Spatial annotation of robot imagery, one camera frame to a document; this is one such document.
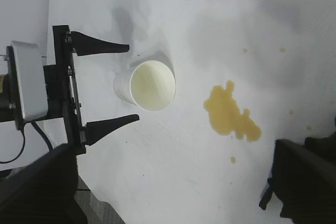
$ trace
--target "paper cup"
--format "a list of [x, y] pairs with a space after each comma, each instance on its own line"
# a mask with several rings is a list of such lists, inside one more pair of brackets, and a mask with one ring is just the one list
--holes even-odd
[[118, 73], [113, 89], [122, 100], [144, 110], [159, 111], [175, 97], [175, 77], [164, 63], [149, 60]]

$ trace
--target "liquid spill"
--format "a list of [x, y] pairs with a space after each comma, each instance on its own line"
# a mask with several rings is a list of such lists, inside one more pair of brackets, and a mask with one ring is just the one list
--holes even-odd
[[233, 164], [235, 164], [236, 161], [237, 161], [235, 157], [231, 157], [230, 160], [231, 160], [231, 163], [233, 163]]
[[219, 135], [230, 135], [233, 131], [236, 138], [242, 140], [247, 136], [249, 143], [258, 141], [261, 137], [261, 129], [250, 118], [250, 111], [240, 109], [233, 99], [235, 83], [227, 81], [226, 89], [222, 86], [214, 86], [210, 98], [204, 102], [204, 108], [209, 113], [212, 128]]

